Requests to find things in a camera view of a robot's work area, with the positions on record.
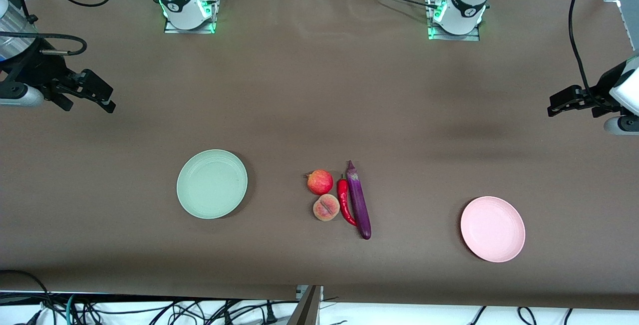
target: pink plate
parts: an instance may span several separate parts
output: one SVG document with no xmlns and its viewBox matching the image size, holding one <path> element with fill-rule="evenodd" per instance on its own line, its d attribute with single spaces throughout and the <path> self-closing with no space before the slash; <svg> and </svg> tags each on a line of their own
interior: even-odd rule
<svg viewBox="0 0 639 325">
<path fill-rule="evenodd" d="M 526 229 L 513 205 L 495 196 L 482 196 L 468 203 L 461 214 L 461 236 L 478 257 L 506 262 L 520 253 Z"/>
</svg>

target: plate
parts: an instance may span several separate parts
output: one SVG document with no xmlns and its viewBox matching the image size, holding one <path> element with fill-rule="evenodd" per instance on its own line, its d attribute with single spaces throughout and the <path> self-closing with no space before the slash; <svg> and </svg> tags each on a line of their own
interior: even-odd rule
<svg viewBox="0 0 639 325">
<path fill-rule="evenodd" d="M 526 240 L 520 214 L 503 199 L 482 196 L 461 214 L 461 236 L 478 257 L 506 262 L 516 257 Z"/>
<path fill-rule="evenodd" d="M 246 168 L 237 156 L 221 149 L 206 150 L 180 171 L 178 200 L 192 216 L 215 219 L 237 208 L 248 183 Z"/>
</svg>

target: green plate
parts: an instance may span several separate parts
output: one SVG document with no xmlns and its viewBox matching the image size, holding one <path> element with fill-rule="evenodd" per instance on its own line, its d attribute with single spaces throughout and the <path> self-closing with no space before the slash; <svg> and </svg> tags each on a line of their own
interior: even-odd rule
<svg viewBox="0 0 639 325">
<path fill-rule="evenodd" d="M 178 200 L 201 219 L 225 216 L 237 208 L 249 183 L 246 168 L 226 150 L 206 150 L 184 164 L 178 176 Z"/>
</svg>

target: white floor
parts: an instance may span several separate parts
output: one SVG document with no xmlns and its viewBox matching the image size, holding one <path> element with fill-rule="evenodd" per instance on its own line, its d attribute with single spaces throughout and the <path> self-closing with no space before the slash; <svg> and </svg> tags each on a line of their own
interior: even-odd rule
<svg viewBox="0 0 639 325">
<path fill-rule="evenodd" d="M 262 304 L 264 301 L 246 301 L 235 306 Z M 167 306 L 167 302 L 156 303 L 108 303 L 98 305 L 101 311 L 122 312 L 137 311 L 143 309 L 155 309 Z M 223 302 L 202 303 L 205 314 L 210 315 L 216 311 Z M 290 316 L 295 304 L 282 304 L 274 306 L 277 318 Z M 468 325 L 475 318 L 479 307 L 468 306 L 441 306 L 441 305 L 383 305 L 360 303 L 323 303 L 319 316 L 320 325 L 333 325 L 346 321 L 345 325 Z M 16 325 L 27 322 L 33 314 L 39 310 L 38 305 L 13 305 L 0 307 L 0 325 Z M 477 322 L 478 325 L 524 325 L 518 318 L 517 308 L 514 307 L 487 307 Z M 532 308 L 539 325 L 563 325 L 567 309 Z M 128 315 L 102 315 L 103 325 L 146 325 L 158 313 L 158 311 Z M 170 322 L 171 311 L 164 314 L 157 322 L 165 325 Z M 246 316 L 238 318 L 235 325 L 246 325 L 261 319 L 262 314 L 255 310 Z M 64 325 L 64 318 L 58 316 L 58 324 Z M 44 311 L 38 319 L 38 325 L 50 325 L 53 323 L 51 311 Z M 200 325 L 201 320 L 178 318 L 175 325 Z M 217 321 L 215 325 L 221 325 L 223 321 Z M 639 324 L 639 311 L 601 311 L 575 309 L 571 314 L 569 325 L 637 325 Z"/>
</svg>

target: silver cylinder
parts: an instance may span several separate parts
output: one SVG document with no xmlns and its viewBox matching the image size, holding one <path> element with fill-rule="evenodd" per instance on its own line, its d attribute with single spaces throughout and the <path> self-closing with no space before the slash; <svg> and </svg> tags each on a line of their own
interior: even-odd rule
<svg viewBox="0 0 639 325">
<path fill-rule="evenodd" d="M 0 31 L 38 33 L 36 27 L 29 24 L 22 12 L 15 8 L 9 0 L 0 0 L 0 16 Z M 33 41 L 34 38 L 0 36 L 0 61 L 24 52 Z"/>
</svg>

